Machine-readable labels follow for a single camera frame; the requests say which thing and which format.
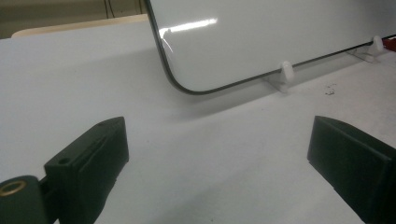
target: white table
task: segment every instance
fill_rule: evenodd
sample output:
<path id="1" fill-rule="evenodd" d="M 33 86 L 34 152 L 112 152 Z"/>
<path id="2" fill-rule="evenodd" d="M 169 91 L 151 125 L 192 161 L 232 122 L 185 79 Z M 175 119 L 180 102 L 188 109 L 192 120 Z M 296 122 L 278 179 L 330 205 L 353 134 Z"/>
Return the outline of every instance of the white table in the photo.
<path id="1" fill-rule="evenodd" d="M 0 52 L 1 181 L 44 177 L 92 125 L 125 117 L 132 159 L 96 223 L 362 223 L 306 159 L 314 116 L 396 147 L 392 53 L 299 67 L 289 94 L 256 80 L 191 96 L 166 79 L 147 21 L 5 39 Z"/>

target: white plastic clip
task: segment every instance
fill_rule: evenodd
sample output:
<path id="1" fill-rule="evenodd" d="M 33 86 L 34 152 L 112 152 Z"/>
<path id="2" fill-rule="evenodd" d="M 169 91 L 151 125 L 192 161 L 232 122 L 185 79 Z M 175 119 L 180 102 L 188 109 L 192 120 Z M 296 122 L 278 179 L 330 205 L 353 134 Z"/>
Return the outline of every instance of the white plastic clip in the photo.
<path id="1" fill-rule="evenodd" d="M 382 39 L 380 36 L 376 35 L 373 39 L 373 45 L 353 49 L 347 53 L 354 55 L 368 63 L 374 63 L 375 56 L 383 50 L 384 44 L 382 43 Z"/>
<path id="2" fill-rule="evenodd" d="M 293 65 L 290 62 L 283 62 L 280 73 L 273 74 L 266 79 L 277 90 L 287 93 L 290 83 L 294 80 Z"/>

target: white surface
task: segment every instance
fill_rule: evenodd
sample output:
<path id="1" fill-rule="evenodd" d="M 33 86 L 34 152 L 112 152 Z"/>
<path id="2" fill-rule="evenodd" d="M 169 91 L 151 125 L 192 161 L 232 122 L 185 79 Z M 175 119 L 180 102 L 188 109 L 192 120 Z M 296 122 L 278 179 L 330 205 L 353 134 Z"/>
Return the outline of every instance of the white surface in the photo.
<path id="1" fill-rule="evenodd" d="M 210 91 L 396 34 L 394 0 L 150 0 L 167 61 Z"/>
<path id="2" fill-rule="evenodd" d="M 396 147 L 396 62 L 339 55 L 207 96 L 166 79 L 148 22 L 0 40 L 0 179 L 124 116 L 131 160 L 97 224 L 362 223 L 312 168 L 315 115 Z M 311 81 L 305 80 L 321 76 Z"/>

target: black edge trim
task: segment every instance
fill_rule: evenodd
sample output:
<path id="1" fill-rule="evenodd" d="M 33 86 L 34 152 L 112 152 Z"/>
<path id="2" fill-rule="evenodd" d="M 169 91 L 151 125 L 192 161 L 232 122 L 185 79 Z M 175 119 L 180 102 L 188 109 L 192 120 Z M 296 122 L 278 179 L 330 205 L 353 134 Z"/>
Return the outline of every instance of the black edge trim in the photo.
<path id="1" fill-rule="evenodd" d="M 257 78 L 267 77 L 267 76 L 270 76 L 270 75 L 275 74 L 275 73 L 280 73 L 281 70 L 280 69 L 276 69 L 276 70 L 268 72 L 268 73 L 264 73 L 264 74 L 261 74 L 261 75 L 257 75 L 255 77 L 250 77 L 250 78 L 247 78 L 247 79 L 243 79 L 243 80 L 240 80 L 240 81 L 237 81 L 237 82 L 234 82 L 234 83 L 231 83 L 231 84 L 219 87 L 219 88 L 215 88 L 215 89 L 213 89 L 211 91 L 191 91 L 191 90 L 183 87 L 182 85 L 180 85 L 180 83 L 177 82 L 177 80 L 173 76 L 172 71 L 171 71 L 171 69 L 169 67 L 169 62 L 166 59 L 165 50 L 163 49 L 163 45 L 161 44 L 160 33 L 158 31 L 157 21 L 155 20 L 154 11 L 152 10 L 152 6 L 151 6 L 151 3 L 150 3 L 150 0 L 145 0 L 145 2 L 146 2 L 146 8 L 148 10 L 149 23 L 151 24 L 152 33 L 154 33 L 154 39 L 155 39 L 155 43 L 157 45 L 157 50 L 158 50 L 158 52 L 160 53 L 160 56 L 161 56 L 161 62 L 163 64 L 163 69 L 165 70 L 166 75 L 167 75 L 168 79 L 170 80 L 170 82 L 172 83 L 172 85 L 175 86 L 178 90 L 184 91 L 185 93 L 190 94 L 190 95 L 205 95 L 205 94 L 213 93 L 213 92 L 216 92 L 216 91 L 222 91 L 222 90 L 231 88 L 233 86 L 236 86 L 236 85 L 239 85 L 239 84 L 242 84 L 242 83 L 245 83 L 245 82 L 249 82 L 249 81 L 257 79 Z M 396 36 L 396 35 L 390 35 L 390 36 L 384 37 L 382 39 L 388 39 L 388 38 L 391 38 L 391 37 L 394 37 L 394 36 Z M 328 58 L 328 57 L 331 57 L 331 56 L 339 54 L 339 53 L 343 53 L 343 52 L 346 52 L 346 51 L 349 51 L 349 50 L 352 50 L 352 49 L 357 49 L 357 48 L 360 48 L 360 47 L 363 47 L 363 46 L 370 46 L 372 44 L 373 44 L 373 41 L 365 43 L 365 44 L 361 44 L 361 45 L 358 45 L 358 46 L 355 46 L 355 47 L 352 47 L 352 48 L 349 48 L 349 49 L 343 49 L 343 50 L 336 51 L 334 53 L 326 54 L 324 56 L 320 56 L 320 57 L 317 57 L 315 59 L 311 59 L 311 60 L 308 60 L 308 61 L 305 61 L 305 62 L 302 62 L 302 63 L 293 64 L 292 66 L 293 67 L 297 67 L 297 66 L 300 66 L 300 65 L 303 65 L 303 64 L 306 64 L 306 63 L 312 63 L 314 61 L 318 61 L 318 60 L 321 60 L 321 59 L 324 59 L 324 58 Z"/>

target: whiteboard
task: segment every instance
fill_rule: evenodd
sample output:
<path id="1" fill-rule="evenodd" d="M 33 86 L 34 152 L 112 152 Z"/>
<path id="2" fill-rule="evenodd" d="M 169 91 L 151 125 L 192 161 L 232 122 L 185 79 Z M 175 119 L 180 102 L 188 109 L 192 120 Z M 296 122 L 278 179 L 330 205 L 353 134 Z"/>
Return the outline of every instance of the whiteboard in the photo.
<path id="1" fill-rule="evenodd" d="M 394 0 L 147 0 L 171 81 L 219 91 L 396 34 Z"/>

